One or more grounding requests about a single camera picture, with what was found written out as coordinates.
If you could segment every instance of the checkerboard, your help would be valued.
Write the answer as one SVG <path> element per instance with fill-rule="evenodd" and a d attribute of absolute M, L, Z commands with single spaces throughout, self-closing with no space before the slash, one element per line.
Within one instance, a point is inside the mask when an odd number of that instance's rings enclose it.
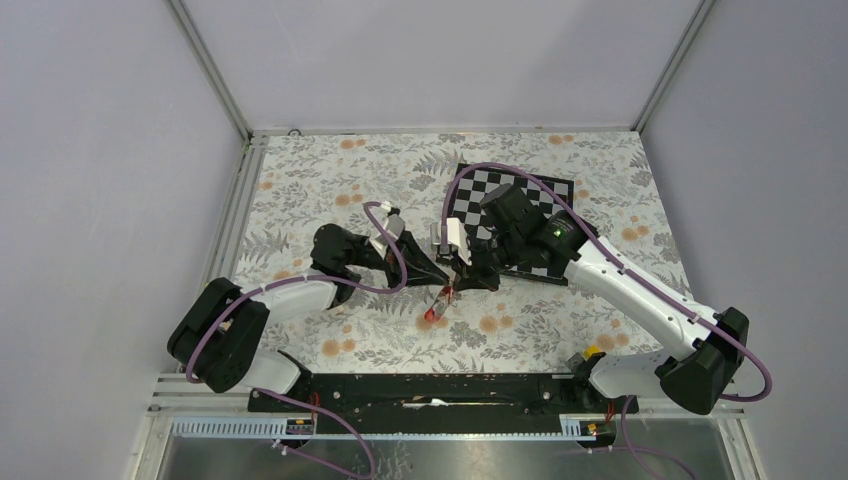
<path fill-rule="evenodd" d="M 460 163 L 457 166 L 455 176 L 467 166 L 467 164 Z M 534 176 L 553 190 L 557 196 L 565 200 L 568 206 L 574 205 L 573 181 L 542 175 Z M 480 207 L 480 200 L 483 199 L 484 195 L 503 184 L 518 184 L 533 205 L 536 205 L 542 210 L 545 217 L 550 217 L 562 210 L 562 207 L 555 203 L 550 195 L 543 192 L 536 184 L 531 183 L 526 178 L 516 177 L 502 170 L 481 168 L 480 170 L 468 173 L 459 181 L 456 193 L 448 203 L 450 216 L 457 217 L 462 221 L 469 238 L 476 238 L 478 240 L 492 238 L 491 230 L 494 229 L 494 224 L 483 213 L 483 209 Z M 546 268 L 516 266 L 508 272 L 503 272 L 503 274 L 557 285 L 567 285 L 565 278 L 549 275 Z"/>

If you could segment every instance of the floral tablecloth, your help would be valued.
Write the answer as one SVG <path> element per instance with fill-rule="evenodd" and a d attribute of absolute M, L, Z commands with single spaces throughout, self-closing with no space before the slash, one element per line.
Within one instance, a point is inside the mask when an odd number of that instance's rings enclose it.
<path fill-rule="evenodd" d="M 271 137 L 236 281 L 267 283 L 310 265 L 312 236 L 329 222 L 370 234 L 367 200 L 388 200 L 422 248 L 457 163 L 483 161 L 572 179 L 575 210 L 630 259 L 690 293 L 636 133 L 403 134 Z M 381 273 L 363 282 L 385 285 Z M 316 372 L 562 372 L 590 344 L 612 354 L 659 344 L 579 286 L 502 277 L 496 293 L 466 291 L 444 318 L 424 320 L 437 288 L 393 296 L 357 291 L 330 311 L 269 324 L 261 346 Z"/>

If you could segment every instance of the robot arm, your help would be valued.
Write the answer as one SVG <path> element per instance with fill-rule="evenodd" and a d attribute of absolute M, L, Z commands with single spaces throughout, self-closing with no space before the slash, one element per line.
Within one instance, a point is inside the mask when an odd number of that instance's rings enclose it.
<path fill-rule="evenodd" d="M 470 252 L 463 252 L 463 232 L 451 231 L 462 228 L 458 221 L 447 224 L 448 238 L 458 239 L 450 241 L 450 250 L 443 249 L 438 238 L 433 238 L 437 253 L 447 254 L 458 274 L 455 281 L 457 291 L 472 288 L 497 290 L 498 273 L 516 264 L 561 272 L 570 282 L 588 288 L 609 301 L 664 347 L 647 354 L 596 354 L 587 359 L 589 380 L 600 393 L 608 398 L 621 395 L 668 396 L 695 413 L 707 414 L 712 410 L 741 364 L 742 354 L 706 327 L 693 323 L 668 305 L 646 284 L 677 299 L 743 345 L 748 332 L 745 315 L 734 308 L 718 313 L 684 298 L 627 260 L 604 237 L 599 237 L 599 241 L 608 252 L 601 252 L 566 212 L 558 212 L 546 219 L 517 186 L 502 185 L 487 194 L 480 203 L 495 225 L 496 233 L 492 239 L 472 243 Z M 637 281 L 613 265 L 607 260 L 607 253 L 644 281 Z"/>
<path fill-rule="evenodd" d="M 447 285 L 447 274 L 405 230 L 400 211 L 386 210 L 388 216 L 383 228 L 394 237 L 403 256 L 407 271 L 405 286 Z M 276 322 L 344 303 L 361 278 L 349 266 L 382 271 L 390 288 L 400 285 L 402 277 L 398 259 L 381 238 L 356 235 L 334 224 L 324 225 L 315 233 L 311 256 L 312 267 L 297 275 L 303 281 L 273 289 L 263 285 L 249 299 L 244 298 L 241 287 L 226 278 L 210 282 L 168 340 L 168 353 L 182 364 L 190 365 L 203 335 L 232 303 L 241 300 L 197 356 L 194 375 L 215 393 L 226 392 L 238 384 L 289 391 L 300 375 L 299 364 L 284 353 L 277 355 L 258 348 L 269 317 Z"/>

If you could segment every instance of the white wall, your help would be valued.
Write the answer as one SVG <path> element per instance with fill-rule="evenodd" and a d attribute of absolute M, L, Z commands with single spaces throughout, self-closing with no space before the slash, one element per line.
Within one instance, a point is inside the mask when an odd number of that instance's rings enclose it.
<path fill-rule="evenodd" d="M 629 126 L 697 0 L 186 0 L 256 129 Z"/>
<path fill-rule="evenodd" d="M 645 136 L 694 291 L 749 315 L 774 374 L 750 407 L 770 479 L 845 478 L 846 20 L 844 0 L 721 2 Z"/>
<path fill-rule="evenodd" d="M 1 1 L 0 112 L 0 477 L 113 480 L 239 140 L 162 1 Z"/>

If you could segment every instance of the small red item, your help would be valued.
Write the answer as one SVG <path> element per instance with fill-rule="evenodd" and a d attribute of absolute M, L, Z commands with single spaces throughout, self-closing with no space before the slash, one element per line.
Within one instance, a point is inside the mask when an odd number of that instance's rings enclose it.
<path fill-rule="evenodd" d="M 442 319 L 442 315 L 445 314 L 448 307 L 450 306 L 450 302 L 453 300 L 453 287 L 447 286 L 436 295 L 436 299 L 433 300 L 433 305 L 429 310 L 424 314 L 424 320 L 427 323 L 436 323 Z"/>

